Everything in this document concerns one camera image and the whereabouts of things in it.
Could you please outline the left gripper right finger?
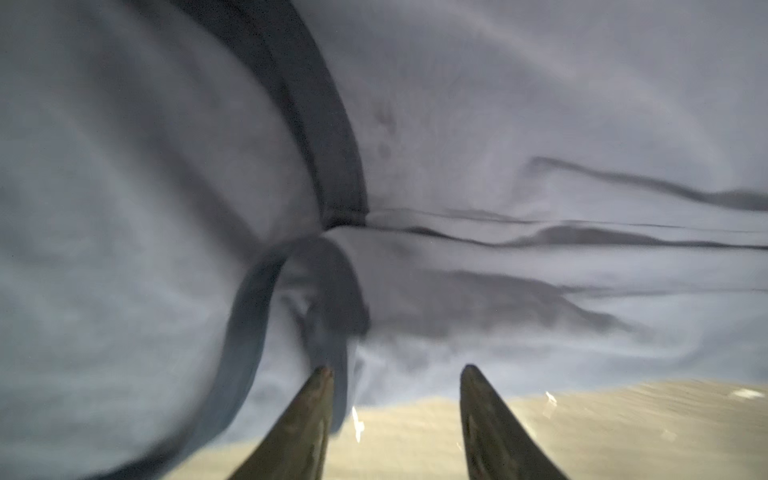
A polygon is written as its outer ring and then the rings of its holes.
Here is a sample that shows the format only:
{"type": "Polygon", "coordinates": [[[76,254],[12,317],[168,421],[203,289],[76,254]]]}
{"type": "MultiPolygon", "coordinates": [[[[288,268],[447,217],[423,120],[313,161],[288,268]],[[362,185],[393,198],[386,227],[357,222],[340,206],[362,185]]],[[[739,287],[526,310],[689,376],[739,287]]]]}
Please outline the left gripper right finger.
{"type": "Polygon", "coordinates": [[[471,480],[567,480],[472,364],[461,372],[460,414],[471,480]]]}

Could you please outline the blue-grey tank top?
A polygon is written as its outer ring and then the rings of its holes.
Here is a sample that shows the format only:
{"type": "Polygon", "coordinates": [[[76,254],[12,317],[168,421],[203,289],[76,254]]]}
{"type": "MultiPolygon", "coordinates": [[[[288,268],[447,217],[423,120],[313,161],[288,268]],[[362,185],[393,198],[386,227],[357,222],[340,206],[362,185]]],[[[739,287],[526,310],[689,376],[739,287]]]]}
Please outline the blue-grey tank top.
{"type": "Polygon", "coordinates": [[[767,379],[763,1],[5,1],[1,475],[767,379]]]}

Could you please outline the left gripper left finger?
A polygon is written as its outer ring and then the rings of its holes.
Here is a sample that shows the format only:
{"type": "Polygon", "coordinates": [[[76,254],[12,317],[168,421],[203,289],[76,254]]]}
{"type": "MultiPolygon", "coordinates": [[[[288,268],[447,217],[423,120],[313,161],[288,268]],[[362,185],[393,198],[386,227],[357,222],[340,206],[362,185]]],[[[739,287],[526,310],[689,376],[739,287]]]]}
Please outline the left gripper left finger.
{"type": "Polygon", "coordinates": [[[332,420],[334,375],[319,367],[230,480],[320,480],[332,420]]]}

